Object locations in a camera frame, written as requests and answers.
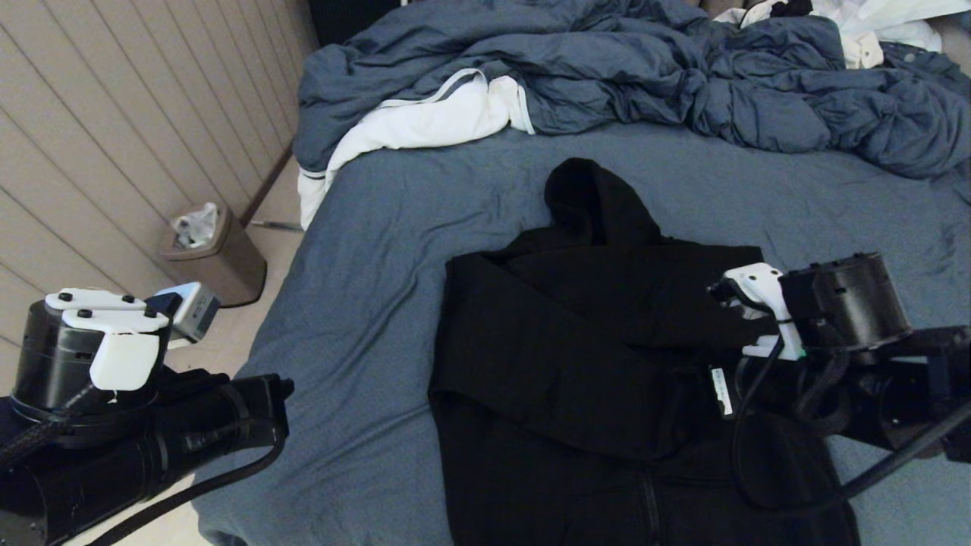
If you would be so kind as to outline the black zip hoodie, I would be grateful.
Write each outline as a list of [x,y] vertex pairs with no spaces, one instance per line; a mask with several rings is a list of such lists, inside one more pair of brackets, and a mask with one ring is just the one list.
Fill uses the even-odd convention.
[[776,517],[732,484],[711,370],[770,326],[707,289],[762,250],[666,237],[589,159],[545,204],[446,267],[428,397],[455,546],[861,546],[850,505]]

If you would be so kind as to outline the white crumpled clothes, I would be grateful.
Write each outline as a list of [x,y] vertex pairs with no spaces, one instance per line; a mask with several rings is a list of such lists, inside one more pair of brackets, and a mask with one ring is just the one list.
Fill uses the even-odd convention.
[[[745,8],[729,8],[714,18],[739,29],[767,18],[746,15]],[[971,0],[812,0],[811,14],[835,23],[849,69],[870,69],[884,62],[879,42],[902,42],[932,52],[944,51],[944,38],[929,23],[937,17],[971,11]]]

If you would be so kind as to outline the brown trash bin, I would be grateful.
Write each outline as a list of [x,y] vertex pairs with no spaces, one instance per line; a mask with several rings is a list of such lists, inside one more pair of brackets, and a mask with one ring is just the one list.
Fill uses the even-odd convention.
[[[185,208],[176,217],[201,205]],[[199,282],[214,291],[223,308],[247,306],[260,300],[268,272],[267,260],[233,211],[221,205],[218,210],[220,216],[211,243],[197,249],[177,249],[174,231],[169,225],[161,236],[157,256],[171,266],[179,282]]]

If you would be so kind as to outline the white plastic bin bag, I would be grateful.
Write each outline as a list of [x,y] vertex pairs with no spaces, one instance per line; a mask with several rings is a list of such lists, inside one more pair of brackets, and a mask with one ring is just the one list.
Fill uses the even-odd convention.
[[218,205],[215,202],[206,202],[170,220],[170,227],[174,231],[174,246],[177,249],[197,249],[211,243],[215,238],[219,216]]

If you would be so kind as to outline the blue bed sheet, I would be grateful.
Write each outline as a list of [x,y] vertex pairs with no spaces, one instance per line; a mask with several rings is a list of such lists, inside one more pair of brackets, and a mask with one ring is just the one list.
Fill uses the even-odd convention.
[[209,543],[452,546],[427,404],[446,262],[547,225],[545,181],[568,158],[626,180],[669,237],[759,246],[786,270],[879,252],[913,326],[971,325],[965,165],[913,180],[654,124],[367,153],[340,170],[240,370],[295,381],[291,435],[269,469],[194,502]]

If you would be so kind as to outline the blue denim shirt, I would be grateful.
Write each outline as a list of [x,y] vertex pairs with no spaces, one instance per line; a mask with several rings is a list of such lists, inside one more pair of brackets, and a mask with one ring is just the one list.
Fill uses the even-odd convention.
[[902,42],[878,44],[883,49],[884,68],[906,71],[925,82],[939,84],[971,102],[971,76],[965,74],[946,53],[927,51]]

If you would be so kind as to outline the small black garment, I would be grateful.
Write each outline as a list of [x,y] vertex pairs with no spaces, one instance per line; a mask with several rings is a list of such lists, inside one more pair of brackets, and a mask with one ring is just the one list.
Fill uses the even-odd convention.
[[812,0],[763,0],[753,4],[746,15],[757,18],[767,17],[804,17],[812,13]]

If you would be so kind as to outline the white blanket with grey stripe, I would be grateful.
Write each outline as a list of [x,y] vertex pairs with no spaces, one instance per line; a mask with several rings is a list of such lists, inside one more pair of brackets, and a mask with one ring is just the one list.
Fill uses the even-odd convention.
[[489,79],[482,70],[465,68],[432,96],[385,100],[340,139],[325,170],[299,170],[300,227],[309,227],[340,170],[364,153],[455,146],[507,127],[536,134],[525,87],[510,75]]

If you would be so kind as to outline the crumpled blue duvet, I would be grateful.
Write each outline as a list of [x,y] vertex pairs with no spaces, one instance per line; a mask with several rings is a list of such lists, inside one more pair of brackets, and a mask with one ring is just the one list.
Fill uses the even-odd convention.
[[762,151],[836,149],[905,177],[971,162],[971,102],[883,64],[847,68],[823,17],[739,29],[682,0],[424,0],[306,59],[300,169],[325,170],[379,103],[432,96],[465,68],[524,86],[540,135],[649,122]]

